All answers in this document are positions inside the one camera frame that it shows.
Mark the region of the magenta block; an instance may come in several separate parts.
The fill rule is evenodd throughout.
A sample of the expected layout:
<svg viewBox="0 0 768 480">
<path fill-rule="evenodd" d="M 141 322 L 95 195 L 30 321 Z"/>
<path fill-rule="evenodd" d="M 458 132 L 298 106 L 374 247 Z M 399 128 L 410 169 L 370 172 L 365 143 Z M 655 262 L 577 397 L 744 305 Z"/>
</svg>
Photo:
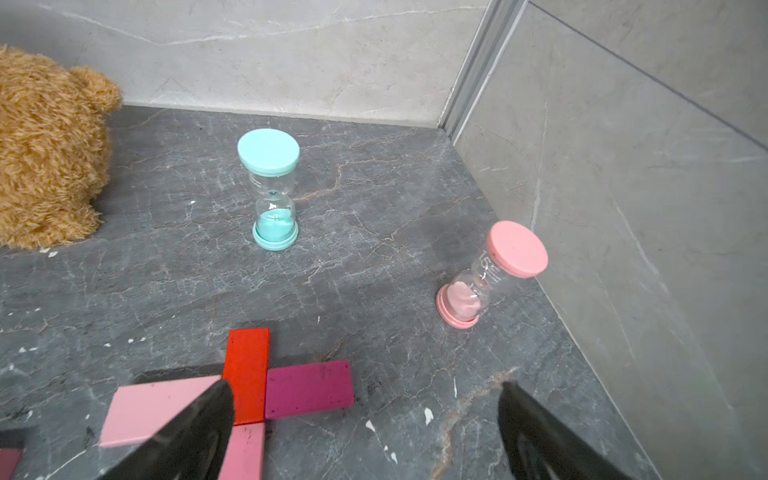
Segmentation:
<svg viewBox="0 0 768 480">
<path fill-rule="evenodd" d="M 354 401 L 348 360 L 281 367 L 267 372 L 267 420 L 348 408 Z"/>
</svg>

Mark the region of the pink sand timer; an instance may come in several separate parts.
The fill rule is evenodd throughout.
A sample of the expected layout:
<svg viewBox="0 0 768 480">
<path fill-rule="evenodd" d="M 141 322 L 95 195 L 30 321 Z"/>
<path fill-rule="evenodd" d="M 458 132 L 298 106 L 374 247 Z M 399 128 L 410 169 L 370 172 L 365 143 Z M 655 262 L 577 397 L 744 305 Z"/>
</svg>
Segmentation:
<svg viewBox="0 0 768 480">
<path fill-rule="evenodd" d="M 542 241 L 529 228 L 508 220 L 496 222 L 471 266 L 443 285 L 436 295 L 441 318 L 457 329 L 474 326 L 491 299 L 507 286 L 536 277 L 548 266 Z"/>
</svg>

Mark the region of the red block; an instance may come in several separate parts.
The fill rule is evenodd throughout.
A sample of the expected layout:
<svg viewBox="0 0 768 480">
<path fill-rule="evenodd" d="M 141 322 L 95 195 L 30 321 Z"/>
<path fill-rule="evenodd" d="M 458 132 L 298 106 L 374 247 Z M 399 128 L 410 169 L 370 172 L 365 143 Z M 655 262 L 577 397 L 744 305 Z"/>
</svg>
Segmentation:
<svg viewBox="0 0 768 480">
<path fill-rule="evenodd" d="M 235 426 L 265 420 L 269 346 L 268 328 L 229 332 L 222 378 L 233 392 Z"/>
</svg>

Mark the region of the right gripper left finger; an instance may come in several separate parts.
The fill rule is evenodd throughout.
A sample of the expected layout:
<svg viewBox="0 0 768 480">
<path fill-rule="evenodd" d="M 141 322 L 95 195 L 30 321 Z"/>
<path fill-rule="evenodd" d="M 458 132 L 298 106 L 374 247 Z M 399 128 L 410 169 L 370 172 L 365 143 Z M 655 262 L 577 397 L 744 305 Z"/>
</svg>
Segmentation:
<svg viewBox="0 0 768 480">
<path fill-rule="evenodd" d="M 228 381 L 218 380 L 99 478 L 217 480 L 234 416 L 232 388 Z"/>
</svg>

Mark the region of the light pink block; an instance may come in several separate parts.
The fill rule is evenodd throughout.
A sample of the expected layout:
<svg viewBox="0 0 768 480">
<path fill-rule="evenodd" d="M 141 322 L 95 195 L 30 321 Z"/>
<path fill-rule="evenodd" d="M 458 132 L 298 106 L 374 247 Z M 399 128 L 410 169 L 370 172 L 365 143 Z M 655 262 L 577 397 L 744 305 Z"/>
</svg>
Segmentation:
<svg viewBox="0 0 768 480">
<path fill-rule="evenodd" d="M 234 426 L 219 480 L 261 480 L 264 444 L 264 423 Z"/>
<path fill-rule="evenodd" d="M 11 480 L 22 458 L 23 450 L 18 448 L 0 449 L 0 480 Z"/>
<path fill-rule="evenodd" d="M 109 406 L 99 446 L 146 441 L 219 379 L 207 376 L 120 387 Z"/>
</svg>

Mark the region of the light pink block top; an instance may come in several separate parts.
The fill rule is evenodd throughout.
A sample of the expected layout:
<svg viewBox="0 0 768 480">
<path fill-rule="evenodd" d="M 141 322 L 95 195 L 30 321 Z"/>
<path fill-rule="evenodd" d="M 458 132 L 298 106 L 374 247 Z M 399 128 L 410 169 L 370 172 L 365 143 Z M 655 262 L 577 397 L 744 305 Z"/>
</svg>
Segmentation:
<svg viewBox="0 0 768 480">
<path fill-rule="evenodd" d="M 109 406 L 99 446 L 146 441 L 219 379 L 207 376 L 120 387 Z"/>
</svg>

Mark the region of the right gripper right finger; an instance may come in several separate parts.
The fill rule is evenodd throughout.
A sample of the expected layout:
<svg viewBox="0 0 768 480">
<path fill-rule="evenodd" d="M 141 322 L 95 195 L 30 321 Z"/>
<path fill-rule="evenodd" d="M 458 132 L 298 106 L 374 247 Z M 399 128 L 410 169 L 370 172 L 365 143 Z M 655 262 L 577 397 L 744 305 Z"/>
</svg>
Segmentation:
<svg viewBox="0 0 768 480">
<path fill-rule="evenodd" d="M 498 426 L 516 479 L 626 479 L 514 381 L 502 383 Z"/>
</svg>

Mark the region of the teal sand timer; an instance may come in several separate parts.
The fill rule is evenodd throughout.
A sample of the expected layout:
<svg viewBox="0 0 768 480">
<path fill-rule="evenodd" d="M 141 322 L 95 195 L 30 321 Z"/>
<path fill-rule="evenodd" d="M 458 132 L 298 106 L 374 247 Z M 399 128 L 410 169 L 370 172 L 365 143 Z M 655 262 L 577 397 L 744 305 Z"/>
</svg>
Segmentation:
<svg viewBox="0 0 768 480">
<path fill-rule="evenodd" d="M 298 142 L 281 130 L 260 128 L 238 140 L 237 154 L 256 192 L 252 227 L 256 244 L 273 252 L 289 248 L 299 233 L 291 198 L 300 157 Z"/>
</svg>

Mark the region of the brown teddy bear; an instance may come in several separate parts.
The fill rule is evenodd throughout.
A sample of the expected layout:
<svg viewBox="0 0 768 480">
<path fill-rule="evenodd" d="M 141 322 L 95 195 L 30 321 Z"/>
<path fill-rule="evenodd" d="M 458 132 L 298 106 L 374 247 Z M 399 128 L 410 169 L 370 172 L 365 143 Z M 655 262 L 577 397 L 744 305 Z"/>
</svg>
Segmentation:
<svg viewBox="0 0 768 480">
<path fill-rule="evenodd" d="M 50 248 L 101 224 L 93 203 L 109 181 L 108 116 L 120 87 L 85 66 L 1 48 L 1 243 Z"/>
</svg>

